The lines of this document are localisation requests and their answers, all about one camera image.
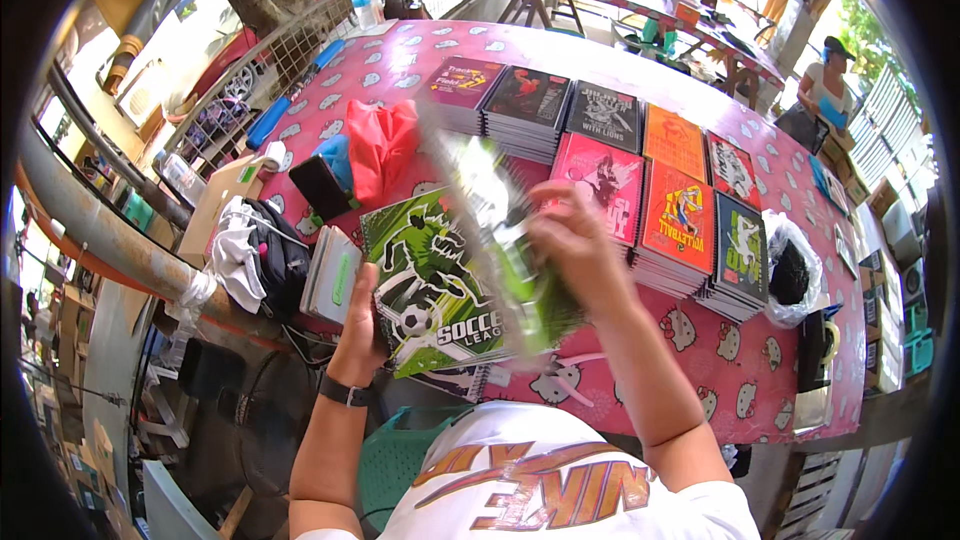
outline woman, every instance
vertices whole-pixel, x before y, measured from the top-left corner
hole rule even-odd
[[[821,114],[823,108],[829,105],[840,114],[842,125],[837,125],[838,129],[847,126],[847,117],[854,108],[854,97],[843,81],[847,59],[853,59],[854,55],[847,52],[843,42],[827,36],[821,56],[823,62],[811,63],[799,80],[797,102],[774,122],[812,154],[820,151],[829,131],[824,121],[831,117]],[[818,115],[821,115],[821,121],[817,120]]]
[[[436,438],[380,538],[760,540],[700,399],[642,305],[600,210],[565,182],[545,182],[530,196],[551,205],[530,221],[530,239],[586,308],[643,460],[558,408],[485,402]],[[365,263],[296,454],[291,538],[364,537],[354,511],[364,405],[386,359],[373,341],[377,281],[377,266]]]

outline hand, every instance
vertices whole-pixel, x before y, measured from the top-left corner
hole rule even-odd
[[[340,343],[326,367],[326,373],[344,386],[365,389],[374,380],[374,373],[387,361],[387,354],[374,343],[374,326],[377,324],[371,312],[371,297],[379,276],[376,263],[360,265]]]
[[[530,190],[536,202],[558,200],[536,213],[527,233],[534,248],[556,266],[590,317],[605,317],[636,300],[625,263],[607,237],[601,213],[568,182],[544,182]]]

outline clear plastic bag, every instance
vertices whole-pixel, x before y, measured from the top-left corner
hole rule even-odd
[[[770,294],[767,306],[764,309],[767,319],[774,326],[789,330],[796,328],[808,315],[813,313],[817,297],[820,296],[820,279],[824,273],[824,266],[800,227],[791,221],[785,212],[774,212],[774,210],[767,209],[763,211],[762,217],[763,226],[767,232],[767,270],[770,279],[773,279],[774,265],[784,254],[787,241],[792,242],[798,250],[800,256],[806,262],[806,270],[809,273],[806,292],[803,294],[802,300],[796,305],[782,305],[773,294]]]

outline watch strap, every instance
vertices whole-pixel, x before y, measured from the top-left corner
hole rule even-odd
[[[369,407],[374,402],[374,385],[365,388],[355,385],[343,385],[323,372],[319,381],[319,393],[331,401],[347,405],[348,407]]]

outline metal pipe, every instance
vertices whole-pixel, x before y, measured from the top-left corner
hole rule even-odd
[[[73,90],[73,86],[66,78],[64,70],[56,61],[54,61],[53,66],[50,67],[47,80],[50,82],[50,86],[53,88],[60,102],[63,103],[63,108],[70,116],[70,119],[79,127],[79,131],[83,133],[83,136],[90,140],[90,143],[97,148],[102,157],[110,163],[114,171],[124,178],[126,183],[133,186],[147,204],[160,214],[164,220],[174,224],[181,230],[186,230],[186,226],[190,222],[190,211],[163,193],[163,190],[161,190],[157,184],[154,184],[144,177],[143,173],[137,170],[137,168],[126,159],[118,155],[114,148],[107,143],[97,130],[93,117],[90,116],[90,112],[88,112],[84,104],[80,102],[77,93]]]
[[[110,209],[103,209],[26,122],[20,126],[20,146],[20,162],[37,200],[51,218],[63,224],[75,243],[168,302],[177,302],[184,295],[196,269],[158,249]],[[275,321],[244,310],[222,285],[202,312],[253,337],[273,339],[281,334]]]

